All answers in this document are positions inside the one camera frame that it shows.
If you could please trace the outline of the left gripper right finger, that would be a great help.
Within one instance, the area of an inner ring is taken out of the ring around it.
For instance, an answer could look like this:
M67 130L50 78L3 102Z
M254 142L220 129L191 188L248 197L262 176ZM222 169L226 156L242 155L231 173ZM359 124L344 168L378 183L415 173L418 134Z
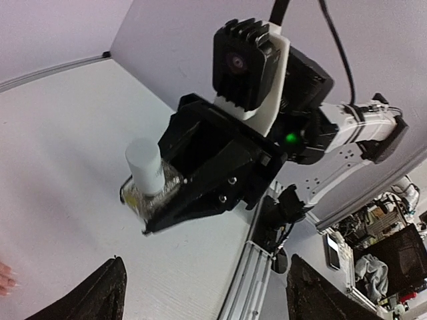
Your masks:
M335 288L309 263L294 254L288 272L286 295L293 320L379 319Z

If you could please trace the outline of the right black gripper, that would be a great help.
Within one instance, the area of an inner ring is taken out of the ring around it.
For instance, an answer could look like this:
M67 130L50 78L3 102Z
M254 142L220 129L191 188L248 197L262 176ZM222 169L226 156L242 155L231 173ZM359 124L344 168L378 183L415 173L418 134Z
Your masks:
M194 93L180 98L159 146L187 183L146 223L146 235L220 215L240 201L253 209L287 159L271 140Z

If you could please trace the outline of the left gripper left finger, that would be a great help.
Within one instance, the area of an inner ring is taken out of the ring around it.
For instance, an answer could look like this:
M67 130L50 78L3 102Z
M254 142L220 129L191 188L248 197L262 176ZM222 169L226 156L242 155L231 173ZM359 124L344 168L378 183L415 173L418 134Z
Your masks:
M108 259L76 288L29 318L123 319L127 271L121 257Z

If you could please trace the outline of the clear nail polish bottle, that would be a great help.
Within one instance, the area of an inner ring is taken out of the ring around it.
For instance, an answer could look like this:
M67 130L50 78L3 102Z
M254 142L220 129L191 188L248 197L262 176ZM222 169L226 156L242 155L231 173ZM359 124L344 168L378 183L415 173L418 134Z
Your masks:
M161 158L159 146L151 139L133 140L125 158L131 176L120 187L120 201L147 222L170 202L184 178Z

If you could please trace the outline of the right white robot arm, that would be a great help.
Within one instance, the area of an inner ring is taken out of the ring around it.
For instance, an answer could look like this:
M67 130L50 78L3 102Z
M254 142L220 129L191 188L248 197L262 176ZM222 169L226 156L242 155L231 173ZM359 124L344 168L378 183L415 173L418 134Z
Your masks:
M379 93L363 105L325 103L332 86L315 61L291 49L280 110L266 136L196 94L183 96L158 143L181 183L147 219L145 233L219 215L241 202L253 209L286 162L311 165L356 144L360 156L345 155L336 169L324 167L286 184L270 223L297 221L361 166L387 159L408 129L401 110Z

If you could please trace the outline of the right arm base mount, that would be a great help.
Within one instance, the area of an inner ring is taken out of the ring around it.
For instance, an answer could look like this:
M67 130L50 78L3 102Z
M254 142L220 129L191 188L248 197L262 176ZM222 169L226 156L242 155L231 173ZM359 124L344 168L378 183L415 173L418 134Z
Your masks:
M265 197L260 216L261 227L265 231L264 249L273 253L288 238L294 225L305 218L312 208L298 197L297 187L286 187L276 199Z

